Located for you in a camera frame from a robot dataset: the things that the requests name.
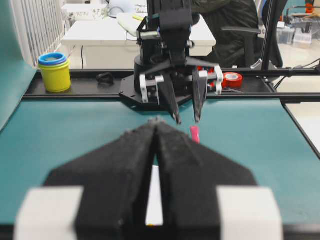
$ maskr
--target dark jacket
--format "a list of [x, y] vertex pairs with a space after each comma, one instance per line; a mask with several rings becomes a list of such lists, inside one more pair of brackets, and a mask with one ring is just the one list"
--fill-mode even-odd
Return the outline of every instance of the dark jacket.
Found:
[[235, 32], [222, 32], [221, 27], [259, 27], [256, 5], [253, 0], [191, 0], [192, 11], [202, 14], [216, 39], [216, 46], [205, 57], [222, 67], [244, 62], [244, 40]]

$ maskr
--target office chair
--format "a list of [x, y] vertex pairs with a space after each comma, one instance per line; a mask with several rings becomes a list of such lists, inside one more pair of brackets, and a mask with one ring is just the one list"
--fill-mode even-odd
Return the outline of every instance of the office chair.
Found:
[[[277, 0], [276, 4], [278, 5], [275, 13], [275, 19], [279, 19], [282, 15], [285, 6], [288, 0]], [[268, 21], [268, 11], [269, 11], [270, 2], [267, 1], [262, 10], [262, 20], [263, 24], [267, 27]], [[237, 26], [225, 26], [222, 27], [221, 30], [223, 32], [236, 32], [237, 34], [241, 35], [244, 39], [244, 48], [240, 51], [243, 51], [242, 57], [239, 57], [234, 65], [238, 67], [245, 67], [249, 68], [254, 63], [258, 61], [258, 59], [262, 58], [262, 50], [264, 45], [264, 38], [258, 37], [258, 34], [261, 33], [259, 29], [248, 28], [248, 27], [237, 27]], [[272, 44], [271, 44], [271, 55], [270, 61], [272, 64], [275, 65], [277, 68], [282, 68], [284, 63], [281, 57], [281, 53], [278, 46], [277, 41], [277, 24], [274, 25], [272, 29]]]

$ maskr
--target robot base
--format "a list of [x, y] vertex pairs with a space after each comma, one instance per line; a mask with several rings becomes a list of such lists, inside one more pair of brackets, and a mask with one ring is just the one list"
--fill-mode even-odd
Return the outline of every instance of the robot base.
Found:
[[[135, 90], [135, 76], [131, 75], [124, 79], [122, 79], [121, 87], [119, 95], [127, 100], [129, 100], [131, 103], [136, 104], [138, 106], [141, 106], [146, 109], [161, 109], [164, 110], [165, 107], [161, 104], [158, 104], [158, 101], [149, 101], [148, 103], [143, 103], [142, 96], [140, 92], [137, 92]], [[192, 99], [192, 94], [186, 94], [186, 95], [176, 95], [176, 101], [178, 105], [181, 105], [189, 100]]]

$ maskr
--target white desk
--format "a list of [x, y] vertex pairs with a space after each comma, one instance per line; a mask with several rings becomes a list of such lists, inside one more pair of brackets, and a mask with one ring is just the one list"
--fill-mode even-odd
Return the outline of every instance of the white desk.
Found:
[[[137, 41], [132, 39], [116, 19], [108, 17], [100, 21], [77, 21], [63, 37], [62, 44], [84, 46], [85, 69], [132, 70], [134, 59], [140, 54]], [[202, 16], [192, 27], [190, 39], [195, 43], [191, 56], [207, 56], [216, 45]]]

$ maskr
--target tape roll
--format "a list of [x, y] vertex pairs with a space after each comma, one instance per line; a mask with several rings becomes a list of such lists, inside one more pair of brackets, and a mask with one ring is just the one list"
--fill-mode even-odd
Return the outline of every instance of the tape roll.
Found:
[[235, 72], [226, 72], [223, 74], [223, 83], [228, 88], [240, 88], [243, 79], [242, 75]]

